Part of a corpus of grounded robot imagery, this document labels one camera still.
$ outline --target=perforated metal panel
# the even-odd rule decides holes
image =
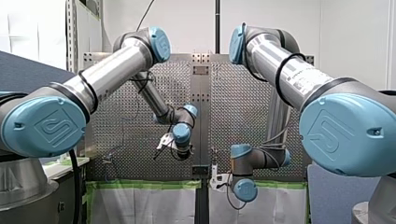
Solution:
[[[252,78],[243,66],[228,63],[226,55],[210,55],[210,63],[205,62],[210,66],[208,75],[193,75],[192,68],[197,62],[192,60],[196,58],[191,55],[173,55],[169,63],[157,64],[151,71],[156,77],[156,87],[169,105],[182,106],[189,101],[197,104],[201,99],[197,105],[201,114],[195,128],[200,129],[200,134],[194,134],[191,141],[201,148],[207,146],[204,141],[208,136],[210,147],[218,152],[219,171],[224,173],[230,169],[232,144],[259,146],[264,141],[272,87]],[[204,111],[210,113],[202,119]],[[256,178],[304,180],[309,159],[300,142],[297,122],[298,114],[292,111],[287,143],[291,165],[277,173],[257,171]],[[98,156],[89,167],[88,178],[103,180],[107,174],[108,179],[191,179],[193,158],[175,161],[169,151],[165,151],[153,160],[155,148],[167,128],[153,124],[149,106],[136,95],[133,83],[127,82],[100,105],[92,118],[94,138],[91,141],[95,142]],[[113,163],[103,164],[102,158],[110,150],[115,151]]]
[[[190,101],[190,62],[157,64],[151,72],[166,103],[183,106]],[[137,95],[132,81],[101,104],[92,118],[97,157],[90,165],[89,179],[190,179],[191,160],[175,161],[168,150],[153,159],[168,126],[154,124],[152,118],[152,111]],[[103,157],[111,151],[113,162],[104,164]]]
[[[210,146],[217,151],[219,171],[231,169],[230,146],[249,143],[258,147],[264,141],[265,124],[271,96],[271,85],[262,83],[248,73],[242,65],[212,60],[212,104]],[[278,172],[256,170],[258,179],[302,181],[309,159],[304,153],[298,134],[298,113],[291,111],[287,149],[291,164]]]

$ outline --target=aluminum tube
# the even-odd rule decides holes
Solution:
[[[138,39],[128,38],[120,50],[85,70],[81,75],[93,87],[100,104],[126,80],[152,65],[149,48]],[[73,92],[90,112],[93,111],[93,94],[79,76],[66,81],[64,86]]]
[[[247,43],[247,58],[254,71],[275,86],[276,71],[282,61],[291,55],[282,49],[276,37],[262,34]],[[283,67],[279,87],[289,103],[301,110],[308,97],[322,85],[334,80],[300,58],[293,58]]]
[[[147,72],[140,72],[134,76],[134,80],[144,80],[147,78]],[[138,91],[143,88],[140,94],[157,117],[162,117],[168,112],[168,105],[151,81],[134,81],[134,86]]]
[[[286,105],[273,88],[271,91],[270,105],[268,108],[268,116],[265,131],[265,141],[278,135],[286,126],[288,116],[290,113],[290,107]],[[284,143],[286,138],[286,132],[281,134],[277,139],[269,143]]]

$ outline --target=blue joint cap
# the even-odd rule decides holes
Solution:
[[[231,159],[236,159],[238,157],[245,156],[251,151],[251,146],[249,144],[240,144],[231,146]]]
[[[198,115],[198,109],[193,105],[184,105],[185,109],[187,109],[190,113],[192,113],[195,117]]]
[[[38,97],[8,112],[1,126],[7,149],[34,158],[53,157],[72,149],[85,133],[81,109],[62,97]]]
[[[191,130],[189,125],[185,123],[179,123],[175,125],[172,133],[175,137],[175,143],[178,146],[186,147],[190,143]]]
[[[379,102],[334,93],[309,104],[299,131],[307,154],[338,175],[373,177],[396,171],[396,115]]]
[[[290,152],[289,152],[287,149],[285,149],[285,160],[283,161],[283,163],[282,163],[281,166],[288,166],[288,165],[290,165],[290,160],[291,160]]]
[[[163,29],[151,26],[149,29],[149,42],[154,56],[159,63],[169,60],[171,57],[171,44]]]
[[[251,179],[241,179],[233,187],[235,197],[244,203],[250,203],[257,198],[258,190]]]
[[[233,35],[230,42],[229,58],[230,62],[234,64],[242,64],[243,48],[244,48],[245,34],[242,25],[233,30]]]

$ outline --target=green tape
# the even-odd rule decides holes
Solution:
[[[306,182],[289,183],[289,182],[276,182],[276,181],[255,181],[256,186],[259,188],[270,189],[306,189]]]
[[[145,181],[145,180],[114,180],[87,182],[90,189],[198,189],[200,181]]]
[[[87,197],[87,223],[91,224],[93,188],[87,188],[87,192],[85,195]]]
[[[78,162],[81,162],[81,161],[84,161],[85,159],[84,158],[77,158],[77,161]],[[55,163],[58,163],[57,161],[49,161],[49,162],[47,162],[46,164],[44,164],[44,165],[52,165],[52,164],[55,164]],[[61,165],[72,165],[72,162],[70,161],[70,160],[64,160],[64,161],[62,161],[61,163],[59,163],[59,164],[61,164]]]

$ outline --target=ur logo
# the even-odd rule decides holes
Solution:
[[[35,124],[38,133],[53,147],[59,146],[78,130],[67,114],[58,109]]]
[[[322,110],[309,130],[308,141],[334,161],[340,144],[350,141],[354,136],[354,131],[345,122]]]

